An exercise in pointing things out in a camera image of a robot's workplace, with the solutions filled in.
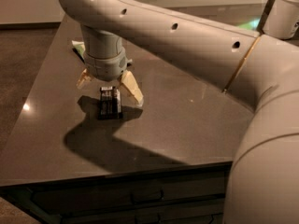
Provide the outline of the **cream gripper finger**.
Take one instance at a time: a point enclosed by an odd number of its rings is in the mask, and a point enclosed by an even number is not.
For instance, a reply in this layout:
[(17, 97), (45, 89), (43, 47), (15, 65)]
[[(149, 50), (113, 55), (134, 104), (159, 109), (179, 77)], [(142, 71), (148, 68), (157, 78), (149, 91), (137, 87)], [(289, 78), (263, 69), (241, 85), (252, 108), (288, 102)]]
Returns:
[(131, 71), (126, 70), (120, 77), (120, 90), (136, 106), (144, 104), (144, 96)]
[(82, 89), (93, 80), (93, 76), (87, 69), (84, 69), (78, 79), (77, 88)]

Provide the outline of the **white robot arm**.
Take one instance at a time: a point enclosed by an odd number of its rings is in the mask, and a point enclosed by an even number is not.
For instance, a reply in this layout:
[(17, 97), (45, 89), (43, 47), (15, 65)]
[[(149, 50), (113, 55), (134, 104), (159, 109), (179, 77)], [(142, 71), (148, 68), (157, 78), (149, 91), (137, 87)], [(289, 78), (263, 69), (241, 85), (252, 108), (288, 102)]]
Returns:
[(299, 224), (298, 48), (135, 0), (59, 0), (82, 28), (89, 73), (126, 69), (125, 38), (255, 111), (228, 181), (223, 224)]

